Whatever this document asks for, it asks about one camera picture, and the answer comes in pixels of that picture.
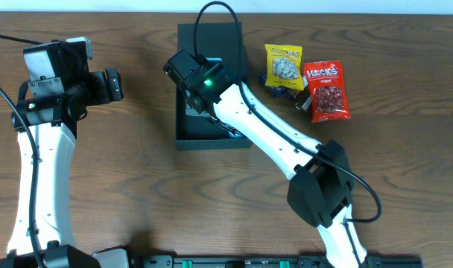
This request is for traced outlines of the blue Oreo cookie pack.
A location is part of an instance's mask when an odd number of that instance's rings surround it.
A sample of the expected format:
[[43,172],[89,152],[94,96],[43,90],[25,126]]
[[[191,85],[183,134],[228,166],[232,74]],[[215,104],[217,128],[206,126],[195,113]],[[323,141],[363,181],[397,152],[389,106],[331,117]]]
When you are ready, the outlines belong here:
[[[222,63],[222,59],[218,57],[207,57],[206,58],[208,63],[211,63],[212,65],[216,63]],[[245,138],[245,135],[243,135],[241,132],[239,132],[237,129],[231,127],[228,124],[225,124],[224,122],[220,121],[214,116],[209,116],[208,121],[215,125],[216,127],[220,127],[223,130],[226,130],[228,132],[229,138],[234,138],[234,139],[240,139],[240,138]]]

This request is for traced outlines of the black snack packet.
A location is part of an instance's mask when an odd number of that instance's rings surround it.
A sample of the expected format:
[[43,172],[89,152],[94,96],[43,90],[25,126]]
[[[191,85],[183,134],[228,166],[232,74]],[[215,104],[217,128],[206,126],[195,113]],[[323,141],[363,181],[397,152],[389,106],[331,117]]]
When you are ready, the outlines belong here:
[[210,116],[210,114],[206,111],[203,111],[201,113],[199,113],[196,109],[194,109],[192,106],[189,106],[188,104],[186,104],[186,115],[187,116],[192,116],[192,117],[206,117],[208,118]]

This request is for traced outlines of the dark green box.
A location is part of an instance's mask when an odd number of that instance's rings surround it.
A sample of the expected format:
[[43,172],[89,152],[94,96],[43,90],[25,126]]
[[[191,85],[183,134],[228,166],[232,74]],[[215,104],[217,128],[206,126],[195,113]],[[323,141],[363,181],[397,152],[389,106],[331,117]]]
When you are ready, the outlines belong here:
[[[201,23],[197,27],[197,52],[207,58],[221,59],[226,70],[242,80],[248,77],[247,54],[238,56],[238,31],[234,22]],[[206,113],[199,114],[176,92],[176,139],[178,150],[242,149],[251,147],[246,137],[234,136],[212,124]]]

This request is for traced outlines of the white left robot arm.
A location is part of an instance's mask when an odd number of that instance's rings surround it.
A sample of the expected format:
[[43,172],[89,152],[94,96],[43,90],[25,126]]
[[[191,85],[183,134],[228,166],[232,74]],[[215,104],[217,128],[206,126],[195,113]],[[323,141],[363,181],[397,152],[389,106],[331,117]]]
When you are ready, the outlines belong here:
[[77,123],[88,106],[121,101],[116,68],[89,70],[92,44],[84,36],[41,43],[29,40],[23,56],[29,80],[12,108],[21,155],[16,222],[0,267],[129,267],[123,247],[88,254],[77,249],[70,218],[70,171]]

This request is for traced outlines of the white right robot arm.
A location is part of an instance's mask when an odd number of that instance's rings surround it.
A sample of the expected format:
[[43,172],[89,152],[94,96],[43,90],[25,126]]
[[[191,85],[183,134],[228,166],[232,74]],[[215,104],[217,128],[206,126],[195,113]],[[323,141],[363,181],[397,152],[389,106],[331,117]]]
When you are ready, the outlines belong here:
[[354,177],[337,142],[321,144],[295,130],[221,61],[179,50],[163,70],[190,106],[239,131],[273,160],[288,180],[289,206],[318,230],[331,266],[365,267],[367,251],[352,221]]

